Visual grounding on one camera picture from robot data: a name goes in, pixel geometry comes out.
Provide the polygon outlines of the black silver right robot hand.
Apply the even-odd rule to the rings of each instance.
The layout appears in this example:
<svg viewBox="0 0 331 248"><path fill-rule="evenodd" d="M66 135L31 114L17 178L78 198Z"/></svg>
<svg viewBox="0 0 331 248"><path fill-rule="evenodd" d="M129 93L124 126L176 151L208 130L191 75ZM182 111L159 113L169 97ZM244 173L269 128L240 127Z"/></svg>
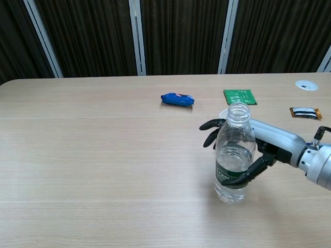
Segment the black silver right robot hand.
<svg viewBox="0 0 331 248"><path fill-rule="evenodd" d="M246 127L213 119L199 129L210 128L203 146L214 145L217 181L230 189L244 188L277 161L297 167L307 147L300 136L254 119Z"/></svg>

